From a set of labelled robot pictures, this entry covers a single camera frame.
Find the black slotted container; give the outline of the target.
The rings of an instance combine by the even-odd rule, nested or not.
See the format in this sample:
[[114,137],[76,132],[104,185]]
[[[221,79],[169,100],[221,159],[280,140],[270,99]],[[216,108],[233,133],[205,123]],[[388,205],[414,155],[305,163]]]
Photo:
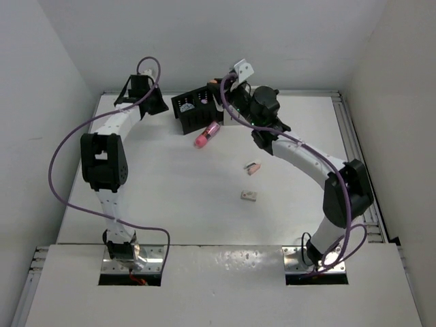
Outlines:
[[[207,99],[208,103],[202,104],[201,99]],[[223,121],[223,112],[216,108],[212,93],[207,87],[177,95],[171,101],[175,118],[180,121],[184,135],[204,129],[213,121],[219,123]],[[180,107],[186,103],[193,104],[195,108],[181,112]]]

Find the blue cap glue stick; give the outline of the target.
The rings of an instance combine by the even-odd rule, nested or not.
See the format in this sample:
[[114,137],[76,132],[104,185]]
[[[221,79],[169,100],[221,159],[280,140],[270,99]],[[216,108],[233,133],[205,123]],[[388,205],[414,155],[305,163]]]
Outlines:
[[192,109],[194,109],[194,108],[195,108],[195,106],[194,106],[193,104],[186,103],[186,104],[183,104],[183,105],[180,107],[180,111],[181,111],[181,112],[186,112],[186,111],[188,111],[188,110],[192,110]]

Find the pink crayon tube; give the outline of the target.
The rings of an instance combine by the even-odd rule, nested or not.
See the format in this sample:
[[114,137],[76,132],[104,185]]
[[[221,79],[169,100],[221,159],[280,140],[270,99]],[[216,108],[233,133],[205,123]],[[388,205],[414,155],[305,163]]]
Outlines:
[[220,130],[221,125],[213,121],[194,141],[194,146],[197,148],[204,147],[208,141],[213,138]]

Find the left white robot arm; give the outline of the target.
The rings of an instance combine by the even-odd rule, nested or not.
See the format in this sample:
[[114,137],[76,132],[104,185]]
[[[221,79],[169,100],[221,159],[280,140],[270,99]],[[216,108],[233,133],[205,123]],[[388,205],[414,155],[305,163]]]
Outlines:
[[110,259],[135,271],[145,267],[146,252],[140,249],[135,229],[121,223],[123,186],[129,174],[123,141],[145,114],[168,110],[154,83],[148,73],[131,75],[114,102],[115,113],[80,138],[82,177],[96,193],[103,214],[110,217],[103,233]]

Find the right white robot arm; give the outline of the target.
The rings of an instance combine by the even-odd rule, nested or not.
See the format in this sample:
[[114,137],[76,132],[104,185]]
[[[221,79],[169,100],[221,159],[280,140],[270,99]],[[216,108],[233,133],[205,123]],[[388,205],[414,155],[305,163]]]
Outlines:
[[311,177],[323,190],[324,218],[300,250],[300,262],[317,266],[339,243],[348,245],[352,221],[373,204],[366,166],[345,161],[304,142],[278,116],[278,90],[261,86],[250,93],[245,84],[222,79],[206,84],[216,102],[240,124],[251,128],[256,145]]

